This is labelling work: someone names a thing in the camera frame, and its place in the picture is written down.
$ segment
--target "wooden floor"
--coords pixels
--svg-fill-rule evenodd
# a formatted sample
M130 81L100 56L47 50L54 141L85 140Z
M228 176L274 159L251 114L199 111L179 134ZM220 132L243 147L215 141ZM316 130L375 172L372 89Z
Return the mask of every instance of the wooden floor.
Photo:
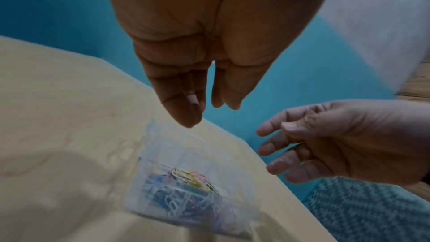
M414 75L398 92L396 98L430 103L430 52ZM413 186L405 186L404 188L417 196L430 201L429 185L420 182Z

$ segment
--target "black wristband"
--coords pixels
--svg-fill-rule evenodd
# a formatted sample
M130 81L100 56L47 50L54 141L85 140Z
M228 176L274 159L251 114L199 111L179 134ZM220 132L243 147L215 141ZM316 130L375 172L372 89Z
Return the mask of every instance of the black wristband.
M425 175L424 178L421 179L421 181L430 185L430 172L428 172L427 175Z

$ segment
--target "table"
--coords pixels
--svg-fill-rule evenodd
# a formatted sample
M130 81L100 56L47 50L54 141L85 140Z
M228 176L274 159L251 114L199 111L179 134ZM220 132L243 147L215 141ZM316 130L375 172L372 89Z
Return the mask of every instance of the table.
M1 242L196 235L123 209L146 125L175 124L150 87L101 59L0 37L0 116ZM250 173L262 211L253 241L334 241L243 140L206 120L190 133Z

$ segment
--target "clear plastic box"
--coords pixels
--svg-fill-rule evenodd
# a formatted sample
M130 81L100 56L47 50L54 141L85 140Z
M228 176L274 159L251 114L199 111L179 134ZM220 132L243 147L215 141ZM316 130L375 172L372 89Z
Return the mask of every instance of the clear plastic box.
M156 121L147 127L144 140L126 197L129 211L175 225L249 236L258 217L255 185L226 151Z

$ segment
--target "pinky finger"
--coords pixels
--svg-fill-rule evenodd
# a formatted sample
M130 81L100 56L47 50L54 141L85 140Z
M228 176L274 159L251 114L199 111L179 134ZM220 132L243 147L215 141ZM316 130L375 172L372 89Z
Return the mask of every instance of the pinky finger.
M292 183L303 183L319 178L334 177L334 173L321 160L314 159L292 168L284 177Z

